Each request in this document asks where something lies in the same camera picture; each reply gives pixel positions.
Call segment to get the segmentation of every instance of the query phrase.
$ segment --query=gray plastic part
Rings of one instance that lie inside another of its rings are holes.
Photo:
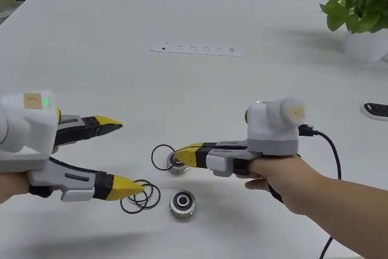
[[[85,201],[94,195],[96,175],[47,160],[42,169],[27,172],[32,186],[53,186],[62,191],[62,201]]]
[[[216,143],[217,146],[246,147],[247,141],[222,141]],[[246,149],[212,149],[207,156],[222,157],[226,159],[227,170],[225,172],[213,171],[214,175],[219,177],[230,177],[233,174],[233,160],[243,159],[252,160],[261,156],[261,153],[249,152]]]
[[[288,141],[261,141],[247,140],[248,150],[270,156],[296,155],[299,148],[299,140]]]
[[[28,163],[23,160],[2,160],[0,163],[0,173],[26,172],[28,170],[40,169],[46,162],[46,159],[29,160]]]
[[[66,129],[68,127],[84,126],[85,123],[79,115],[61,115],[61,121],[58,124],[57,130]]]
[[[296,155],[298,153],[298,140],[289,141],[222,141],[216,143],[216,146],[247,147],[247,149],[212,149],[207,156],[217,156],[226,159],[227,170],[224,172],[213,171],[214,175],[219,177],[230,177],[233,174],[233,160],[253,160],[262,155],[286,156]]]

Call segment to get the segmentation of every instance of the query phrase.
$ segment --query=remote control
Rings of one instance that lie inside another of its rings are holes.
[[[388,121],[388,105],[386,104],[365,103],[361,106],[361,112],[368,118]]]

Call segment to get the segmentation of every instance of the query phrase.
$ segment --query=cable connector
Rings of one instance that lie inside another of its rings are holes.
[[[299,130],[299,136],[315,136],[316,130],[314,130],[313,126],[310,126],[308,124],[302,124],[298,127]]]

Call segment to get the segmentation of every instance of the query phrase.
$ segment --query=metal bearing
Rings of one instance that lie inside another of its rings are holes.
[[[195,211],[194,195],[187,190],[175,192],[170,199],[170,211],[176,218],[190,218]]]
[[[189,169],[189,167],[183,164],[182,162],[175,160],[174,153],[170,153],[167,157],[167,168],[170,168],[170,167],[171,169],[169,169],[169,172],[173,175],[185,174]]]

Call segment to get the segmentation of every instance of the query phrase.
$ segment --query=white power strip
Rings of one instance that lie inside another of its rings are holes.
[[[171,42],[163,42],[152,44],[150,46],[152,52],[167,52],[167,53],[183,53],[196,55],[216,55],[216,56],[232,56],[243,57],[244,55],[234,47],[221,45],[193,45],[193,44],[178,44]]]

